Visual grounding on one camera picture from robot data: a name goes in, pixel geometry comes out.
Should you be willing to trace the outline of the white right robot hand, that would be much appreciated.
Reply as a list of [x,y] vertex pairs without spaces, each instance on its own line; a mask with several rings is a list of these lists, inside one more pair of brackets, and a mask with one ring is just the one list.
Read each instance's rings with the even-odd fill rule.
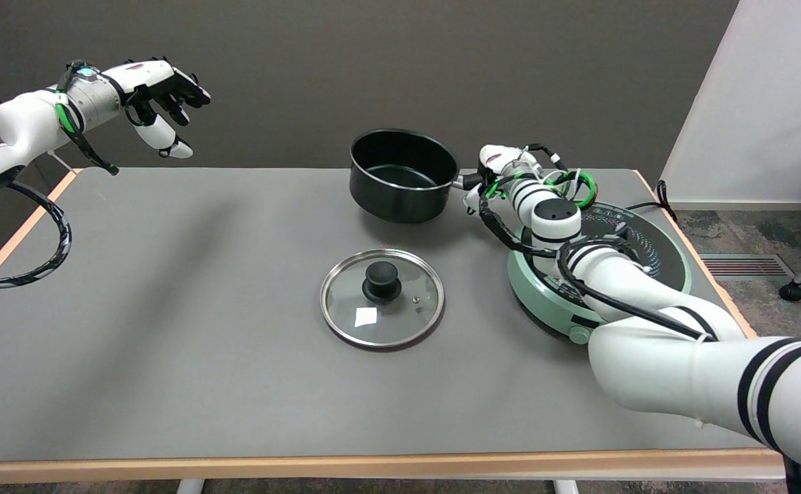
[[507,166],[518,163],[526,163],[526,166],[535,168],[540,166],[527,149],[489,144],[479,150],[476,171],[459,177],[460,184],[466,191],[463,203],[469,215],[478,213],[478,195],[483,185],[494,181],[495,177],[502,177]]

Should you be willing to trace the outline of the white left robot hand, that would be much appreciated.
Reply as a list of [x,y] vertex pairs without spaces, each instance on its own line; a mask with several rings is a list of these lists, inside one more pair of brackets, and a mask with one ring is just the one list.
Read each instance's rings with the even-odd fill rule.
[[193,156],[190,144],[152,108],[152,103],[158,104],[175,124],[187,126],[190,118],[186,108],[208,106],[211,94],[194,74],[186,74],[164,59],[130,63],[124,70],[131,77],[125,113],[139,137],[161,157],[186,159]]

